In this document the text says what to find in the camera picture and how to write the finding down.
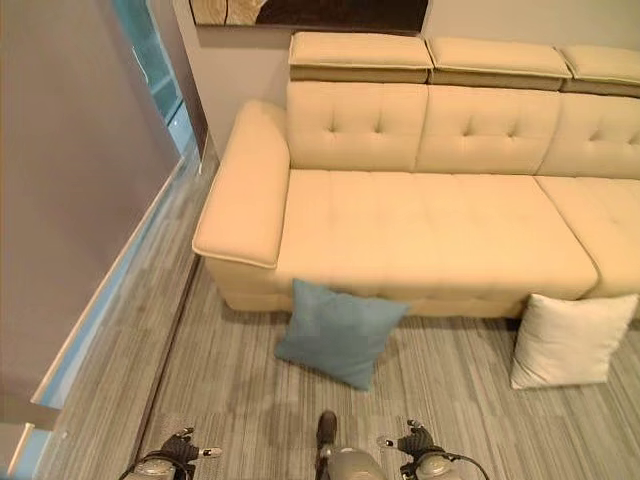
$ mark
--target painting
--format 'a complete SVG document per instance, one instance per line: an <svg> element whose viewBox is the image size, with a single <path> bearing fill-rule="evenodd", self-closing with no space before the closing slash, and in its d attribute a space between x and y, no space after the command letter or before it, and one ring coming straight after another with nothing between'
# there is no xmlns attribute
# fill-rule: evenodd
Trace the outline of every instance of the painting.
<svg viewBox="0 0 640 480"><path fill-rule="evenodd" d="M419 32L428 0L190 0L198 25Z"/></svg>

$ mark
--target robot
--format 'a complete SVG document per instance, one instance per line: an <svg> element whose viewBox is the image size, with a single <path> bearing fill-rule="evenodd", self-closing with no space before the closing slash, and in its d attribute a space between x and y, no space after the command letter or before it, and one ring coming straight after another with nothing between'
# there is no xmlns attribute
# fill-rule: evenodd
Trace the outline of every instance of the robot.
<svg viewBox="0 0 640 480"><path fill-rule="evenodd" d="M403 480L462 480L454 466L458 460L473 463L484 478L487 472L472 458L445 451L437 446L420 422L407 421L411 433L398 440L378 438L378 445L394 448L411 457L400 468ZM335 445L338 419L330 410L322 413L316 432L316 480L387 480L380 465L364 450ZM131 465L119 480L193 480L198 458L215 458L219 448L198 449L191 444L193 428L172 435L160 450L150 452Z"/></svg>

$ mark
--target blue pillow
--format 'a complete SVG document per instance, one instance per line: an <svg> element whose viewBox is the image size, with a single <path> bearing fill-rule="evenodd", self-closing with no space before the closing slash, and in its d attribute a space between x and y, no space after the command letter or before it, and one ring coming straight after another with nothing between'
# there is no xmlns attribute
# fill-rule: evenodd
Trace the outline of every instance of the blue pillow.
<svg viewBox="0 0 640 480"><path fill-rule="evenodd" d="M276 357L369 390L373 365L408 305L293 280L293 316Z"/></svg>

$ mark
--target white pillow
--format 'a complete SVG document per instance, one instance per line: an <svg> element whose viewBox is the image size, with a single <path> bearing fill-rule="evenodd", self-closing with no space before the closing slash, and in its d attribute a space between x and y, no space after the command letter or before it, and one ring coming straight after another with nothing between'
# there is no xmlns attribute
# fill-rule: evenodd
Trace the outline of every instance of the white pillow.
<svg viewBox="0 0 640 480"><path fill-rule="evenodd" d="M514 389L607 381L638 304L638 295L555 300L531 295L522 319L513 367Z"/></svg>

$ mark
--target wall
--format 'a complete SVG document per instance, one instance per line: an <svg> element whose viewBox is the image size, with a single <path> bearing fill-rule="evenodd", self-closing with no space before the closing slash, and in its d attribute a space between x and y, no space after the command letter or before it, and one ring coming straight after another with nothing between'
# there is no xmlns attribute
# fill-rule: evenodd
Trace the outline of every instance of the wall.
<svg viewBox="0 0 640 480"><path fill-rule="evenodd" d="M640 50L640 1L430 0L423 34Z"/></svg>
<svg viewBox="0 0 640 480"><path fill-rule="evenodd" d="M285 104L290 31L196 27L189 0L173 0L218 154L249 98ZM430 0L423 34L640 50L638 0Z"/></svg>
<svg viewBox="0 0 640 480"><path fill-rule="evenodd" d="M193 73L191 73L191 66L189 65L187 52L184 49L184 43L182 43L182 36L180 35L173 7L169 0L148 0L148 5L156 21L162 43L171 60L171 66L182 92L193 133L200 153L202 153L207 137L207 119L205 118L204 110L202 110L202 104L193 80Z"/></svg>
<svg viewBox="0 0 640 480"><path fill-rule="evenodd" d="M189 0L173 0L193 76L218 155L236 112L250 98L285 104L289 30L197 27Z"/></svg>
<svg viewBox="0 0 640 480"><path fill-rule="evenodd" d="M178 152L109 0L3 0L4 393L30 398Z"/></svg>

